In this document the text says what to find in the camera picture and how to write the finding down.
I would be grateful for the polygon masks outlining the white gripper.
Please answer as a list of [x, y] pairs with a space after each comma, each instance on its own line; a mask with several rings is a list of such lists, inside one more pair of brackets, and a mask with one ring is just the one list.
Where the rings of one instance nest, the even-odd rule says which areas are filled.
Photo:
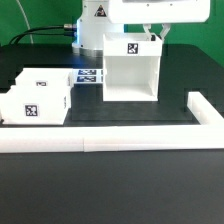
[[[210, 15], [210, 0], [109, 0], [108, 17], [112, 23], [143, 24], [151, 40], [151, 24], [205, 22]], [[162, 40], [171, 29], [163, 24]]]

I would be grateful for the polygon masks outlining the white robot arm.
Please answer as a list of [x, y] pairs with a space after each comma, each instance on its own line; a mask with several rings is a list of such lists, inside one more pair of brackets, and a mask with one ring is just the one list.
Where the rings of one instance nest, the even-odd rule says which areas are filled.
[[124, 32], [125, 24], [142, 24], [148, 31], [161, 24], [165, 39], [172, 24], [202, 23], [210, 16], [211, 0], [82, 0], [82, 14], [75, 23], [75, 54], [101, 57], [103, 34]]

